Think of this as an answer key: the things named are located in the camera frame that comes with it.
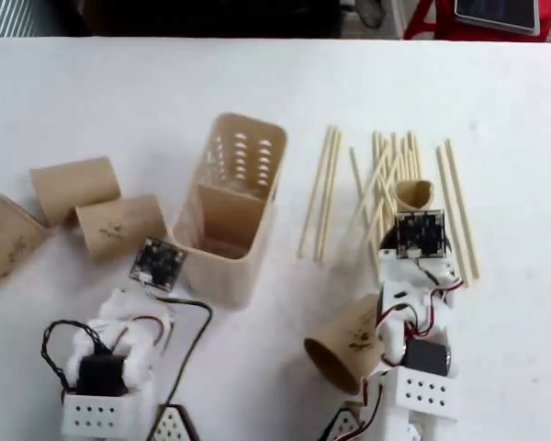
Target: black circuit board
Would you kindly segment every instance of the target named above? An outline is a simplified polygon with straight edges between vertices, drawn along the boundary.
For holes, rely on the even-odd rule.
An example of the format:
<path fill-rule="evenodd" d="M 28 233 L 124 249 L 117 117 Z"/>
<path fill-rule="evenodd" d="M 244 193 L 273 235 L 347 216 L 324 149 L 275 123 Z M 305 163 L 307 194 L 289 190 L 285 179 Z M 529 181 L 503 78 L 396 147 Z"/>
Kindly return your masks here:
<path fill-rule="evenodd" d="M 396 215 L 398 259 L 445 257 L 444 212 L 409 211 Z"/>
<path fill-rule="evenodd" d="M 137 254 L 129 277 L 170 292 L 186 258 L 186 251 L 159 239 L 148 238 Z"/>

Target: electrical wire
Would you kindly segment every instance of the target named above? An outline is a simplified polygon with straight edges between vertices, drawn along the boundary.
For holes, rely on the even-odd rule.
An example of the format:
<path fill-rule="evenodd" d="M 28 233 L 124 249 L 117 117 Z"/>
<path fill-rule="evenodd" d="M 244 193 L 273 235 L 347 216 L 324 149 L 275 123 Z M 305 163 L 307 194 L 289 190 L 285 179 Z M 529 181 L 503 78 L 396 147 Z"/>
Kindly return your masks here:
<path fill-rule="evenodd" d="M 341 436 L 337 436 L 334 441 L 351 441 L 352 439 L 356 439 L 358 436 L 360 436 L 363 432 L 365 432 L 369 426 L 374 422 L 374 419 L 377 415 L 377 410 L 379 409 L 379 404 L 382 400 L 382 392 L 384 390 L 384 387 L 380 384 L 379 388 L 377 390 L 377 401 L 376 401 L 376 407 L 374 408 L 374 412 L 371 414 L 371 417 L 365 424 L 361 424 L 359 427 L 357 427 L 353 432 L 349 432 L 347 434 L 343 434 Z"/>
<path fill-rule="evenodd" d="M 204 322 L 204 324 L 202 325 L 202 327 L 198 331 L 198 334 L 196 335 L 196 338 L 194 339 L 194 341 L 192 342 L 192 344 L 190 345 L 190 347 L 188 348 L 188 350 L 186 352 L 186 356 L 184 357 L 184 361 L 182 361 L 182 365 L 179 368 L 179 371 L 177 373 L 177 377 L 175 379 L 174 385 L 173 385 L 171 391 L 169 392 L 169 394 L 167 395 L 167 399 L 165 400 L 165 403 L 163 404 L 163 409 L 162 409 L 161 412 L 159 412 L 159 414 L 155 418 L 155 421 L 153 422 L 151 431 L 147 435 L 146 441 L 152 441 L 153 436 L 155 435 L 155 429 L 157 428 L 157 425 L 159 424 L 159 422 L 161 422 L 161 420 L 163 418 L 163 412 L 164 412 L 165 408 L 167 408 L 171 404 L 172 399 L 175 395 L 175 392 L 177 391 L 177 387 L 179 386 L 180 380 L 182 379 L 182 377 L 184 375 L 184 371 L 186 370 L 187 362 L 190 359 L 190 357 L 192 356 L 192 353 L 194 352 L 194 349 L 196 348 L 198 341 L 200 340 L 200 338 L 202 337 L 202 335 L 204 334 L 204 332 L 208 328 L 208 325 L 212 321 L 212 317 L 213 317 L 214 313 L 212 311 L 212 308 L 210 308 L 203 301 L 183 300 L 183 299 L 167 299 L 167 298 L 157 297 L 157 296 L 155 296 L 153 294 L 150 294 L 150 293 L 148 293 L 148 295 L 150 297 L 152 297 L 153 299 L 161 301 L 163 303 L 171 303 L 171 304 L 185 305 L 185 306 L 195 306 L 195 307 L 202 308 L 202 309 L 206 310 L 206 312 L 208 313 L 208 317 L 207 317 L 206 321 Z"/>
<path fill-rule="evenodd" d="M 94 343 L 94 353 L 97 355 L 100 354 L 112 354 L 110 349 L 107 348 L 107 346 L 102 343 L 102 340 L 100 340 L 100 335 L 92 329 L 90 326 L 88 326 L 85 323 L 78 322 L 76 320 L 57 320 L 53 323 L 51 323 L 45 331 L 43 332 L 43 342 L 41 344 L 40 348 L 40 356 L 42 356 L 47 364 L 50 366 L 50 368 L 55 372 L 55 375 L 59 377 L 60 382 L 62 383 L 63 391 L 68 393 L 73 390 L 73 388 L 70 386 L 69 382 L 67 381 L 67 378 L 65 377 L 65 373 L 63 372 L 63 369 L 60 367 L 57 367 L 53 360 L 51 359 L 49 352 L 47 351 L 47 344 L 49 343 L 49 340 L 51 339 L 51 333 L 53 332 L 53 329 L 55 329 L 60 324 L 66 324 L 68 326 L 73 326 L 76 328 L 80 328 L 85 331 L 85 333 L 92 339 L 92 342 Z"/>

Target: white table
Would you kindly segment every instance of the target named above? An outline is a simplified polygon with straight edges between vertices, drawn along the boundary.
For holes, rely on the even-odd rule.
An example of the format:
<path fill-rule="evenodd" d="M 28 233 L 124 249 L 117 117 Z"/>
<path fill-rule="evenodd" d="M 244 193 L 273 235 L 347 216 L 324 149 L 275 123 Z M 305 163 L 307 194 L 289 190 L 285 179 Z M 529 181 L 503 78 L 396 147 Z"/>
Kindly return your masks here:
<path fill-rule="evenodd" d="M 435 182 L 434 147 L 451 137 L 483 270 L 457 304 L 465 411 L 453 439 L 551 440 L 551 45 L 0 40 L 0 193 L 36 209 L 30 167 L 107 154 L 123 193 L 155 193 L 172 223 L 225 111 L 281 125 L 289 145 L 253 303 L 218 311 L 177 394 L 202 439 L 315 440 L 343 399 L 302 340 L 366 288 L 295 257 L 336 123 L 364 172 L 371 130 L 416 130 Z M 356 201 L 346 149 L 335 191 L 331 249 Z M 81 238 L 59 229 L 0 287 L 1 441 L 59 439 L 42 330 L 94 316 L 112 287 L 131 283 L 130 261 L 93 266 Z M 201 317 L 183 315 L 176 347 Z M 70 334 L 53 337 L 60 363 Z M 176 369 L 163 365 L 166 386 Z"/>

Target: white plastic part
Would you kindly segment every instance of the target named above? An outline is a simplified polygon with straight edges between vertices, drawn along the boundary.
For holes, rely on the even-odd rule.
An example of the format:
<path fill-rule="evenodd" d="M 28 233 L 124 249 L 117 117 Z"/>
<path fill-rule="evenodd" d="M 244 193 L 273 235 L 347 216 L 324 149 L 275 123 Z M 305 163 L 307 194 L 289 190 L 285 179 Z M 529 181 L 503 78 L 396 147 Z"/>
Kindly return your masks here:
<path fill-rule="evenodd" d="M 153 441 L 190 441 L 180 412 L 175 407 L 166 407 L 153 434 Z"/>
<path fill-rule="evenodd" d="M 359 427 L 359 423 L 353 413 L 349 410 L 342 410 L 337 413 L 326 441 L 334 441 L 341 435 L 353 432 L 357 427 Z"/>
<path fill-rule="evenodd" d="M 155 408 L 151 373 L 139 390 L 122 397 L 66 394 L 62 434 L 68 441 L 81 438 L 142 441 L 151 431 Z"/>
<path fill-rule="evenodd" d="M 453 379 L 400 366 L 385 376 L 383 394 L 388 405 L 457 420 L 459 401 Z"/>
<path fill-rule="evenodd" d="M 160 326 L 153 320 L 138 320 L 140 316 L 155 317 L 163 323 L 163 333 L 158 338 Z M 110 298 L 100 307 L 97 318 L 87 323 L 102 343 L 116 346 L 115 354 L 127 356 L 122 379 L 129 388 L 138 388 L 148 376 L 149 367 L 160 357 L 171 329 L 169 310 L 159 302 L 138 292 L 115 288 Z M 78 378 L 82 359 L 94 352 L 90 337 L 80 330 L 73 336 L 73 354 L 67 362 L 65 375 L 71 385 Z"/>

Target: brown paper cup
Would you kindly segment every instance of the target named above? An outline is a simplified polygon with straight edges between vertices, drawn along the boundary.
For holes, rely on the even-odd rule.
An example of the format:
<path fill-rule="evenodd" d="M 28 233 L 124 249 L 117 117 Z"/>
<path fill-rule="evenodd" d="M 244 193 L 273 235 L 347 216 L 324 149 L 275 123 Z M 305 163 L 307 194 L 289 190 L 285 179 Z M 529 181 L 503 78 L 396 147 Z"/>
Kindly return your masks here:
<path fill-rule="evenodd" d="M 376 322 L 377 296 L 369 294 L 304 340 L 320 373 L 343 392 L 358 393 L 361 378 L 372 373 L 384 353 Z"/>
<path fill-rule="evenodd" d="M 393 189 L 398 211 L 423 211 L 431 207 L 434 186 L 429 181 L 399 181 Z"/>
<path fill-rule="evenodd" d="M 49 232 L 4 195 L 0 196 L 0 279 L 17 266 L 49 237 Z"/>
<path fill-rule="evenodd" d="M 120 188 L 106 157 L 30 170 L 39 203 L 51 227 L 73 218 L 76 207 L 120 198 Z"/>
<path fill-rule="evenodd" d="M 118 199 L 76 209 L 95 263 L 139 250 L 147 237 L 164 239 L 163 214 L 154 195 Z"/>

